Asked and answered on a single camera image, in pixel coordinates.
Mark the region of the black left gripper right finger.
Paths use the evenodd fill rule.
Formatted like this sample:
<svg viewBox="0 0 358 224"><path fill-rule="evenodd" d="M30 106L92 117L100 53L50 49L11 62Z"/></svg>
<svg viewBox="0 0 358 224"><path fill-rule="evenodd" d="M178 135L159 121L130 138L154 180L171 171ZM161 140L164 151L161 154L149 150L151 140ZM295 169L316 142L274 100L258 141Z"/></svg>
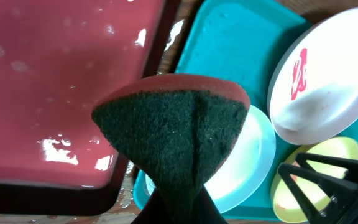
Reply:
<svg viewBox="0 0 358 224"><path fill-rule="evenodd" d="M206 187L200 190L194 201L194 224L227 224Z"/></svg>

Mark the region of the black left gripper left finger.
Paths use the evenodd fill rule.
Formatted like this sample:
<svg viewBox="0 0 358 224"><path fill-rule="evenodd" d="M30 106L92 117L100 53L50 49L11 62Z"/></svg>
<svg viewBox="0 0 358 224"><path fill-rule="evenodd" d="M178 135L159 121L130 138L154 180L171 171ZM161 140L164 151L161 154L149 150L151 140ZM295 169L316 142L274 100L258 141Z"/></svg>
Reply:
<svg viewBox="0 0 358 224"><path fill-rule="evenodd" d="M167 222L165 205L158 190L154 190L149 201L131 224L164 224Z"/></svg>

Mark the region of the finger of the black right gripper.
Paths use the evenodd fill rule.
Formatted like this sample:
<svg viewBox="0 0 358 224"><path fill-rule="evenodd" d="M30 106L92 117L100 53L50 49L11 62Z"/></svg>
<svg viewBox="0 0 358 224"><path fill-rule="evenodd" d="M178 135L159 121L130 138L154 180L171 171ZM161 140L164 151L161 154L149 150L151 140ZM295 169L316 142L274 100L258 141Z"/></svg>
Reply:
<svg viewBox="0 0 358 224"><path fill-rule="evenodd" d="M314 171L314 169L307 163L307 161L319 162L331 166L342 167L347 169L344 180L351 182L358 182L358 160L344 159L340 157L323 156L319 154L312 154L307 152L299 152L295 161L302 168Z"/></svg>
<svg viewBox="0 0 358 224"><path fill-rule="evenodd" d="M346 193L358 191L358 162L281 163L277 169L277 217L287 223L312 223L329 217L327 205L346 207Z"/></svg>

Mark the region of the yellow plate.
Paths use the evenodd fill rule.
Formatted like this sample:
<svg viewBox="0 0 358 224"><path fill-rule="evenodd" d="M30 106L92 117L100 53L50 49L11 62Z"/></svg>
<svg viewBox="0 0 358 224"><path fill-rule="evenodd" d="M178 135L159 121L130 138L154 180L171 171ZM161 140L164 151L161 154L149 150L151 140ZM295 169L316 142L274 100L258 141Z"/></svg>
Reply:
<svg viewBox="0 0 358 224"><path fill-rule="evenodd" d="M290 154L285 162L297 166L298 163L295 161L295 157L299 152L358 160L358 142L349 137L335 137L319 144L301 146ZM319 162L310 162L309 165L315 171L326 175L337 178L345 176L345 168L325 165ZM318 210L323 209L328 204L329 197L318 185L294 175L292 179ZM306 221L306 216L301 207L279 174L276 174L273 179L270 197L273 203L273 212L281 221L286 223L301 223Z"/></svg>

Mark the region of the light blue plate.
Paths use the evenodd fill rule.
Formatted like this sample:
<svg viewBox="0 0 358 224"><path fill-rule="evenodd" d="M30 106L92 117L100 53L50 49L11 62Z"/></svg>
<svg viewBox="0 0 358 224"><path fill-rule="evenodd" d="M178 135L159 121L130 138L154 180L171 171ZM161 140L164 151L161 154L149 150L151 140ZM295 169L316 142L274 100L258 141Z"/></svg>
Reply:
<svg viewBox="0 0 358 224"><path fill-rule="evenodd" d="M204 185L221 213L240 205L259 188L275 152L276 135L270 120L252 105L233 150Z"/></svg>

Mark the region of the green and pink sponge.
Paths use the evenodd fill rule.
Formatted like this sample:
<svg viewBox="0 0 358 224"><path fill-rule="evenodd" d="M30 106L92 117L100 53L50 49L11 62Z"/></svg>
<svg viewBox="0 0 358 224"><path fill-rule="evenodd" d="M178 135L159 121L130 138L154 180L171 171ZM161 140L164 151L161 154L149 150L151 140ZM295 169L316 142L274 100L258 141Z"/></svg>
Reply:
<svg viewBox="0 0 358 224"><path fill-rule="evenodd" d="M194 201L230 155L250 108L238 84L201 75L159 75L124 86L92 111L111 146L143 170L167 222L194 223Z"/></svg>

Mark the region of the white plate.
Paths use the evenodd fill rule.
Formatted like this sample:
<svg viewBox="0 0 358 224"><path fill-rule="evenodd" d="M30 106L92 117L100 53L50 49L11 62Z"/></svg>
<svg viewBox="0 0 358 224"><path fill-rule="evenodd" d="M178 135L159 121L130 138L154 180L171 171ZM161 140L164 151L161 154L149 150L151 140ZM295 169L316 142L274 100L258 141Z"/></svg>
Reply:
<svg viewBox="0 0 358 224"><path fill-rule="evenodd" d="M358 119L358 7L314 25L287 50L269 87L276 133L294 145L325 141Z"/></svg>

